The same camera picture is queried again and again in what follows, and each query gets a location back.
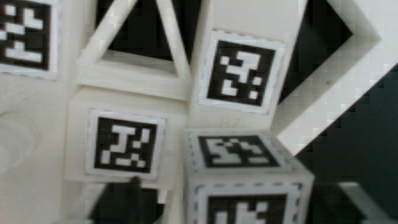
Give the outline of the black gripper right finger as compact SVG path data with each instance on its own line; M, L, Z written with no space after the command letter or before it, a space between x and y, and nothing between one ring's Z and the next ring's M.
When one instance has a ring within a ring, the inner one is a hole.
M382 224L380 209L357 182L316 183L307 224Z

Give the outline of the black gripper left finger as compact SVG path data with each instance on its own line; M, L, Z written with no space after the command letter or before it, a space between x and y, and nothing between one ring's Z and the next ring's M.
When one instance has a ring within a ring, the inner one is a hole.
M140 186L140 178L108 183L89 214L92 224L154 224L163 213L158 191Z

